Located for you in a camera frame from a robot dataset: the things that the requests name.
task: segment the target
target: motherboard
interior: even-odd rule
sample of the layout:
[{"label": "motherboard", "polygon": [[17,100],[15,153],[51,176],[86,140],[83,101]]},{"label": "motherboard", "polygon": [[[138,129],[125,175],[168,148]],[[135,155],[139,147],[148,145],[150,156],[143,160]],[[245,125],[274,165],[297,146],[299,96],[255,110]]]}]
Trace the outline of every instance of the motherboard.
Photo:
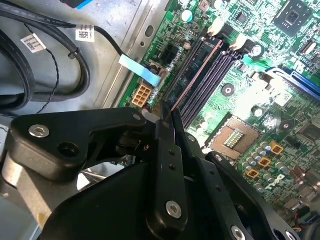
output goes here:
[{"label": "motherboard", "polygon": [[320,193],[320,1],[172,0],[119,107],[178,108],[288,222]]}]

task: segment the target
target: integrated circuit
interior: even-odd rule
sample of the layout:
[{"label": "integrated circuit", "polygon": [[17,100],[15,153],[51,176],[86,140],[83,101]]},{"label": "integrated circuit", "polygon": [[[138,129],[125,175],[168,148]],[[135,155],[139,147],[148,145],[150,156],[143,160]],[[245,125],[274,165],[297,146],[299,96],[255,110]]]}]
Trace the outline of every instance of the integrated circuit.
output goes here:
[{"label": "integrated circuit", "polygon": [[312,15],[312,11],[300,0],[288,0],[275,16],[273,24],[294,37]]},{"label": "integrated circuit", "polygon": [[236,20],[238,22],[240,22],[241,24],[244,24],[248,19],[247,14],[245,14],[244,12],[240,12],[237,16],[236,16]]},{"label": "integrated circuit", "polygon": [[308,139],[311,142],[315,142],[319,139],[320,136],[320,128],[312,123],[308,122],[300,131],[299,133]]},{"label": "integrated circuit", "polygon": [[259,136],[257,129],[230,114],[214,136],[211,149],[236,160],[258,140]]}]

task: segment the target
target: metal screw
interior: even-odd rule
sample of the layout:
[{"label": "metal screw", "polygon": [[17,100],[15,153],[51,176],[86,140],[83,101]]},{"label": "metal screw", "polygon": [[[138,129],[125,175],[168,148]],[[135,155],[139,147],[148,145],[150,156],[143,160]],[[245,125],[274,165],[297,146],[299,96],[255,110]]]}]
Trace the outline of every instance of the metal screw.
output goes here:
[{"label": "metal screw", "polygon": [[214,155],[215,156],[215,158],[219,161],[219,162],[222,162],[222,158],[218,155],[218,154],[216,154],[216,155]]},{"label": "metal screw", "polygon": [[166,209],[166,212],[175,219],[179,219],[182,216],[181,207],[175,201],[168,201],[165,204],[165,209]]},{"label": "metal screw", "polygon": [[29,134],[35,138],[44,139],[49,136],[50,131],[46,126],[37,124],[29,128]]},{"label": "metal screw", "polygon": [[297,239],[295,238],[295,236],[294,236],[291,232],[286,231],[285,233],[286,233],[286,235],[288,236],[288,238],[290,238],[290,240],[297,240]]},{"label": "metal screw", "polygon": [[231,227],[231,232],[232,232],[232,234],[233,234],[233,236],[235,237],[236,240],[246,240],[246,236],[241,231],[241,229],[238,228],[237,226],[232,226]]},{"label": "metal screw", "polygon": [[137,119],[137,120],[141,120],[141,117],[139,116],[139,115],[137,115],[137,114],[133,114],[133,117],[135,118],[135,119]]},{"label": "metal screw", "polygon": [[196,139],[191,135],[188,136],[188,139],[193,143],[196,141]]}]

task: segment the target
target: barcode label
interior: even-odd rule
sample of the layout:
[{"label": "barcode label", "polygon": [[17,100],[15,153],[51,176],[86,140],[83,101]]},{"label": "barcode label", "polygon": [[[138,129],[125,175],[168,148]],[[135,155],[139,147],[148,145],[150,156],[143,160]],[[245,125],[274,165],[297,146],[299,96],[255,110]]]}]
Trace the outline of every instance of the barcode label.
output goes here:
[{"label": "barcode label", "polygon": [[94,43],[95,42],[95,26],[77,25],[75,29],[75,40]]},{"label": "barcode label", "polygon": [[34,33],[21,39],[21,42],[32,52],[33,54],[47,49],[40,38]]}]

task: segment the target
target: black cable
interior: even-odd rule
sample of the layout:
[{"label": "black cable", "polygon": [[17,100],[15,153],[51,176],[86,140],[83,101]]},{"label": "black cable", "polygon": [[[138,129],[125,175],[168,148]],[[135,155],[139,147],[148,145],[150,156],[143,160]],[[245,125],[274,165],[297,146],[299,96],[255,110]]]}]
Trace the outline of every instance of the black cable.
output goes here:
[{"label": "black cable", "polygon": [[[24,24],[24,26],[29,30],[29,32],[31,34],[34,34],[34,31],[32,31],[31,28],[27,24]],[[59,83],[60,83],[60,73],[59,73],[59,65],[58,65],[57,59],[56,59],[55,55],[49,49],[46,48],[45,50],[51,55],[51,57],[53,59],[53,62],[54,62],[54,65],[55,65],[55,71],[56,71],[56,82],[55,82],[55,86],[54,86],[54,88],[53,88],[53,90],[51,92],[50,98],[48,99],[46,104],[36,114],[42,113],[43,110],[45,110],[46,107],[51,103],[51,100],[54,97],[54,95],[56,93],[56,90],[58,89],[58,86],[59,86]]]},{"label": "black cable", "polygon": [[0,111],[13,111],[26,106],[34,96],[35,77],[27,59],[15,43],[0,30],[0,53],[13,65],[22,80],[24,93],[0,95]]},{"label": "black cable", "polygon": [[[64,29],[74,29],[77,27],[77,25],[72,23],[67,23],[64,21],[56,20],[47,16],[40,15],[38,13],[34,13],[31,11],[28,11],[26,9],[17,8],[18,6],[14,4],[9,4],[6,0],[0,0],[0,13],[7,13],[12,16],[16,17],[23,17],[24,19],[28,19],[33,22],[37,22],[40,24],[52,26],[52,27],[58,27],[58,28],[64,28]],[[102,36],[104,36],[114,47],[116,52],[121,56],[125,53],[121,50],[119,45],[116,43],[116,41],[107,33],[104,29],[102,29],[99,26],[94,26],[94,30],[98,33],[100,33]]]},{"label": "black cable", "polygon": [[[36,92],[33,95],[33,98],[31,101],[33,102],[47,102],[51,98],[51,102],[61,102],[69,99],[77,98],[81,95],[83,95],[90,86],[90,70],[88,67],[88,64],[86,60],[84,59],[82,53],[79,51],[77,46],[71,41],[62,31],[57,29],[56,27],[45,25],[36,21],[29,20],[28,18],[24,18],[24,16],[16,16],[13,14],[9,14],[6,11],[2,11],[3,9],[7,8],[14,8],[16,12],[24,13],[27,15],[32,15],[33,13],[28,12],[27,10],[21,8],[20,6],[17,6],[11,2],[7,2],[4,0],[0,1],[0,16],[5,18],[10,18],[13,20],[17,20],[19,22],[22,22],[24,24],[27,24],[29,26],[32,26],[36,29],[39,29],[40,31],[48,34],[49,36],[53,37],[55,40],[57,40],[59,43],[61,43],[65,48],[67,48],[71,53],[74,54],[74,58],[77,59],[80,65],[81,70],[81,77],[79,80],[79,83],[77,87],[69,93],[55,93],[54,96],[52,96],[51,92]],[[18,95],[11,95],[10,96],[10,102],[18,101],[21,96],[24,94],[18,94]],[[4,96],[0,98],[0,106],[2,105],[2,101],[9,101],[8,96]]]}]

